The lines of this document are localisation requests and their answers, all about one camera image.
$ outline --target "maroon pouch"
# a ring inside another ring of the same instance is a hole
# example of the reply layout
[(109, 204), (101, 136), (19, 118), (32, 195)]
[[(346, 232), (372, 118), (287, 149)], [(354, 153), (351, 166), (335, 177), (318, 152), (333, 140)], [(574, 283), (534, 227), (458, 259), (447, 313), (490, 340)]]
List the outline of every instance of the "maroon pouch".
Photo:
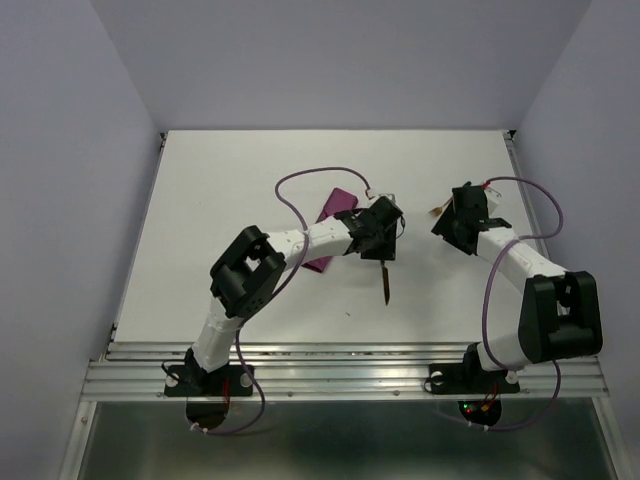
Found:
[[(327, 202), (324, 204), (324, 207), (322, 207), (322, 211), (320, 212), (316, 223), (321, 222), (325, 218), (335, 215), (338, 212), (353, 210), (356, 208), (356, 205), (358, 205), (358, 197), (339, 188), (334, 188), (331, 195), (329, 195)], [(333, 257), (317, 258), (311, 262), (303, 264), (302, 266), (309, 270), (313, 270), (314, 272), (322, 273), (325, 268), (327, 268), (332, 258)]]

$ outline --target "purple cable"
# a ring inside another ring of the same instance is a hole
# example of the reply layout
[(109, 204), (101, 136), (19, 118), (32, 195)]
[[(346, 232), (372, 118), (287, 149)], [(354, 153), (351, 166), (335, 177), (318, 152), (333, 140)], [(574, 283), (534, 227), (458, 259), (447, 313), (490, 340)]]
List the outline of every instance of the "purple cable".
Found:
[[(522, 240), (545, 240), (545, 239), (548, 239), (548, 238), (555, 237), (556, 235), (558, 235), (560, 233), (560, 231), (562, 230), (562, 227), (564, 226), (564, 213), (562, 212), (562, 208), (560, 208), (560, 204), (555, 199), (555, 197), (551, 194), (551, 192), (549, 192), (542, 185), (540, 185), (540, 184), (538, 184), (536, 182), (533, 182), (531, 180), (526, 180), (524, 178), (519, 178), (519, 177), (501, 176), (501, 177), (493, 177), (493, 178), (488, 179), (484, 183), (484, 185), (488, 186), (490, 183), (495, 182), (495, 181), (500, 181), (500, 180), (512, 180), (514, 182), (526, 183), (527, 185), (531, 185), (532, 187), (535, 187), (536, 189), (538, 189), (542, 193), (544, 193), (549, 200), (551, 200), (551, 203), (553, 203), (554, 207), (556, 207), (556, 211), (558, 212), (558, 226), (556, 227), (556, 229), (553, 232), (551, 232), (549, 234), (544, 234), (544, 235), (522, 235), (522, 236), (518, 237), (516, 240), (510, 241), (502, 249), (500, 254), (498, 254), (498, 256), (496, 257), (495, 262), (493, 262), (493, 266), (491, 267), (491, 271), (489, 272), (489, 278), (487, 279), (487, 286), (486, 286), (485, 291), (484, 291), (484, 302), (482, 304), (482, 344), (484, 345), (484, 348), (485, 348), (485, 350), (487, 352), (487, 356), (491, 359), (491, 361), (493, 363), (495, 363), (496, 365), (498, 365), (500, 368), (502, 368), (504, 370), (510, 370), (510, 368), (507, 365), (503, 364), (502, 362), (500, 362), (495, 357), (495, 355), (491, 351), (491, 347), (489, 346), (489, 333), (488, 333), (489, 298), (491, 297), (491, 288), (493, 287), (493, 281), (494, 281), (494, 279), (496, 277), (496, 274), (498, 273), (498, 268), (500, 267), (500, 263), (502, 262), (504, 257), (507, 256), (507, 253), (509, 252), (509, 249), (511, 247), (513, 247), (514, 245), (520, 243)], [(555, 388), (555, 390), (553, 392), (553, 395), (551, 396), (551, 400), (550, 400), (549, 404), (545, 407), (545, 409), (542, 410), (535, 417), (532, 417), (529, 420), (526, 420), (524, 422), (516, 423), (514, 425), (508, 425), (508, 426), (505, 426), (505, 427), (489, 427), (489, 430), (496, 431), (496, 432), (509, 432), (509, 431), (513, 431), (513, 430), (519, 430), (520, 428), (524, 428), (524, 427), (527, 427), (527, 426), (529, 426), (529, 425), (531, 425), (533, 423), (536, 423), (538, 420), (540, 420), (544, 415), (546, 415), (551, 410), (551, 407), (553, 407), (553, 404), (555, 403), (556, 399), (558, 398), (558, 394), (560, 393), (560, 385), (562, 383), (562, 373), (560, 372), (560, 367), (558, 366), (558, 364), (557, 364), (557, 362), (555, 360), (553, 360), (551, 363), (553, 363), (553, 366), (556, 369), (556, 375), (557, 375), (558, 380), (556, 382), (556, 388)]]
[[(347, 168), (347, 167), (310, 168), (308, 170), (301, 170), (299, 172), (295, 172), (295, 173), (292, 173), (290, 175), (287, 175), (284, 178), (281, 178), (280, 180), (278, 180), (278, 183), (276, 183), (276, 186), (275, 186), (276, 197), (278, 198), (278, 200), (280, 200), (282, 203), (284, 203), (287, 207), (289, 207), (291, 209), (291, 211), (295, 214), (295, 216), (298, 217), (298, 220), (300, 221), (300, 225), (302, 226), (302, 230), (305, 231), (305, 232), (309, 228), (309, 226), (307, 225), (306, 220), (302, 216), (302, 213), (300, 213), (300, 210), (298, 210), (293, 203), (291, 203), (289, 200), (287, 200), (286, 198), (284, 198), (280, 194), (280, 185), (282, 185), (287, 180), (290, 180), (290, 179), (295, 178), (295, 177), (299, 177), (301, 175), (307, 175), (309, 173), (317, 173), (317, 172), (329, 172), (329, 171), (341, 171), (341, 172), (352, 173), (355, 176), (359, 177), (364, 182), (365, 186), (367, 187), (367, 190), (371, 189), (371, 185), (369, 185), (369, 182), (364, 177), (364, 175), (362, 175), (360, 172), (357, 172), (357, 171), (355, 171), (355, 170), (353, 170), (351, 168)], [(302, 245), (302, 250), (300, 252), (300, 256), (298, 257), (298, 259), (296, 260), (295, 265), (291, 269), (291, 273), (289, 274), (289, 276), (287, 276), (287, 278), (273, 292), (273, 295), (271, 296), (271, 300), (276, 298), (280, 294), (280, 292), (282, 292), (282, 290), (284, 290), (284, 288), (287, 285), (289, 285), (289, 282), (291, 282), (291, 279), (293, 278), (293, 276), (296, 273), (298, 273), (298, 270), (300, 269), (300, 267), (304, 263), (304, 257), (307, 256), (307, 251), (308, 250), (309, 250), (309, 237), (305, 233), (304, 234), (304, 244)], [(249, 380), (251, 380), (251, 383), (256, 387), (256, 390), (258, 390), (258, 394), (260, 395), (260, 410), (258, 411), (256, 416), (253, 417), (250, 421), (248, 421), (244, 425), (241, 425), (241, 426), (236, 427), (236, 428), (232, 428), (230, 430), (207, 430), (205, 432), (201, 427), (199, 427), (199, 426), (195, 425), (193, 422), (187, 420), (189, 425), (191, 426), (191, 428), (193, 428), (193, 429), (195, 429), (195, 430), (197, 430), (197, 431), (199, 431), (201, 433), (205, 433), (207, 435), (232, 435), (234, 433), (241, 432), (241, 431), (249, 428), (250, 426), (254, 425), (258, 420), (260, 420), (262, 415), (264, 415), (264, 411), (266, 410), (266, 406), (267, 406), (267, 401), (266, 401), (266, 398), (265, 398), (265, 395), (264, 395), (264, 391), (262, 390), (262, 387), (260, 386), (260, 384), (258, 383), (256, 378), (251, 373), (251, 370), (249, 369), (249, 366), (247, 365), (247, 362), (245, 361), (244, 356), (242, 355), (242, 350), (240, 349), (240, 330), (242, 330), (242, 327), (244, 327), (244, 325), (249, 320), (251, 320), (252, 318), (253, 317), (247, 318), (244, 322), (242, 322), (240, 324), (240, 326), (238, 327), (238, 330), (236, 330), (236, 354), (238, 355), (238, 360), (240, 361), (240, 365), (242, 365), (242, 369), (244, 370), (244, 373), (247, 374), (247, 376), (249, 377)]]

